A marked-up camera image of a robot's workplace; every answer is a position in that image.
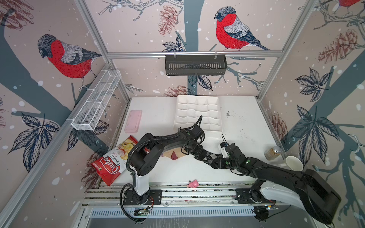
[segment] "cassava chips bag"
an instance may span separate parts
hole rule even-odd
[[[137,140],[129,136],[123,143],[92,163],[96,172],[108,186],[126,169],[128,153],[136,144]]]

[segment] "gray floor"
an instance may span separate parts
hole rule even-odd
[[[280,210],[273,210],[270,215],[278,213],[288,206],[281,206]],[[304,210],[291,206],[287,211],[259,222],[252,216],[242,217],[183,217],[172,219],[147,219],[143,224],[135,224],[128,218],[90,219],[88,228],[100,227],[128,227],[128,228],[315,228],[315,224]]]

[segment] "bird head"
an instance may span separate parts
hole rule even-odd
[[[52,58],[52,49],[51,49],[51,45],[54,41],[56,41],[56,37],[46,34],[43,35],[39,40],[38,40],[38,49],[39,49],[39,53],[41,54],[42,58],[44,57],[48,57],[48,58]]]
[[[214,19],[217,19],[219,22],[221,22],[228,14],[235,14],[236,11],[231,6],[225,6],[218,10],[216,13]]]

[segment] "robotic arm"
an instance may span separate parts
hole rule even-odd
[[[154,168],[164,151],[183,147],[197,160],[203,160],[207,151],[200,145],[205,138],[204,131],[199,127],[201,120],[202,116],[192,127],[180,128],[173,135],[156,137],[147,133],[129,152],[126,165],[133,175],[131,187],[133,197],[138,204],[144,204],[148,200],[150,195],[148,173]],[[269,165],[257,158],[247,158],[235,144],[228,145],[225,150],[229,157],[223,158],[220,155],[211,166],[218,169],[236,169],[242,173],[241,175],[258,178],[250,189],[251,199],[280,200],[294,204],[305,209],[316,220],[324,224],[332,223],[341,198],[317,172],[309,169],[305,172],[292,171]],[[280,186],[276,189],[273,186],[263,187],[262,184],[265,181]]]

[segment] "silver lid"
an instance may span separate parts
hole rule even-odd
[[[273,150],[277,154],[280,154],[283,151],[280,146],[274,146],[273,147]]]

